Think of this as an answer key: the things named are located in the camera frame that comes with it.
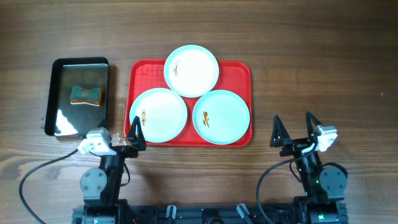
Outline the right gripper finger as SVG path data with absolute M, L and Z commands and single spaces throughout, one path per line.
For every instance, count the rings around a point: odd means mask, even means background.
M 273 130 L 270 147 L 284 147 L 292 143 L 292 140 L 278 115 L 274 116 Z
M 314 133 L 314 128 L 321 124 L 321 122 L 316 119 L 312 112 L 308 111 L 305 114 L 306 124 L 307 124 L 307 133 L 308 136 L 311 137 Z

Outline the white plate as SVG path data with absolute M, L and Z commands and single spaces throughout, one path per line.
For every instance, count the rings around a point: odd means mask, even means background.
M 186 98 L 200 97 L 212 90 L 220 75 L 215 56 L 199 45 L 184 45 L 175 49 L 164 64 L 164 79 L 168 87 Z
M 227 145 L 240 140 L 248 130 L 251 115 L 247 104 L 228 90 L 206 93 L 195 103 L 192 122 L 205 141 Z
M 153 88 L 132 103 L 129 119 L 140 118 L 144 138 L 162 143 L 176 138 L 187 122 L 187 106 L 182 97 L 167 88 Z

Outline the green orange sponge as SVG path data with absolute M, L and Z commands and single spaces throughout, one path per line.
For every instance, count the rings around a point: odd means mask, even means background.
M 70 94 L 70 103 L 100 106 L 103 96 L 104 90 L 102 88 L 85 89 L 75 85 Z

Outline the white plate top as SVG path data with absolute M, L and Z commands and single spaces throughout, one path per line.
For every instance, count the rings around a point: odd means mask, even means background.
M 199 45 L 184 45 L 175 49 L 164 64 L 164 79 L 168 87 L 186 98 L 200 97 L 212 90 L 220 75 L 215 56 Z

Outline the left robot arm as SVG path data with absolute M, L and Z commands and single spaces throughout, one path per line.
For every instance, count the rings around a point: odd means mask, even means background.
M 146 150 L 146 141 L 142 133 L 141 122 L 135 116 L 127 135 L 127 146 L 111 146 L 115 154 L 101 156 L 99 167 L 86 171 L 80 180 L 83 192 L 83 211 L 80 217 L 74 217 L 73 223 L 134 223 L 136 215 L 126 199 L 119 198 L 125 160 L 136 158 L 139 151 Z

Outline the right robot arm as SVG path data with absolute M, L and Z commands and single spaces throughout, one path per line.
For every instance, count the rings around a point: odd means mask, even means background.
M 280 147 L 280 156 L 293 157 L 305 195 L 295 197 L 288 208 L 286 223 L 343 223 L 346 210 L 339 202 L 345 199 L 347 170 L 334 162 L 322 163 L 320 152 L 326 150 L 338 137 L 337 129 L 322 124 L 311 113 L 306 113 L 306 138 L 291 139 L 278 116 L 274 116 L 270 146 Z

